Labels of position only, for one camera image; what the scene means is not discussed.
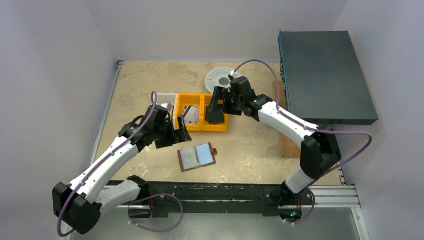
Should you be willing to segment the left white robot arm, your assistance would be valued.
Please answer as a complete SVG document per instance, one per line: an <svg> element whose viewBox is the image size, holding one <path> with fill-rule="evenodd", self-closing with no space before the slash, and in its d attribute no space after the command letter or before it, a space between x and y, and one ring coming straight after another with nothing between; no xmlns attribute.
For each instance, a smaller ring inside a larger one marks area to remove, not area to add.
<svg viewBox="0 0 424 240"><path fill-rule="evenodd" d="M112 145L81 175L65 184L59 182L52 190L53 211L58 217L57 232L67 237L73 232L90 232L101 216L125 203L142 205L167 193L151 192L150 184L133 175L109 189L105 186L131 159L151 144L156 148L190 142L183 116L177 117L175 129L169 111L152 104L145 115L125 124Z"/></svg>

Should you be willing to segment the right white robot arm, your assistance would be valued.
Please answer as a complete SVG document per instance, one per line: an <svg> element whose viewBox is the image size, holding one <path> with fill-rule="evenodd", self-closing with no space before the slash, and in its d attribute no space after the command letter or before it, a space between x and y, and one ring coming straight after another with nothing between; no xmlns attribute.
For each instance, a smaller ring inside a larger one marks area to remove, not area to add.
<svg viewBox="0 0 424 240"><path fill-rule="evenodd" d="M338 163L342 154L332 128L304 121L282 109L267 95L257 95L249 80L236 77L228 88L216 86L209 113L245 115L264 123L291 139L300 148L300 169L289 177L280 196L288 204L300 198L301 191L319 180Z"/></svg>

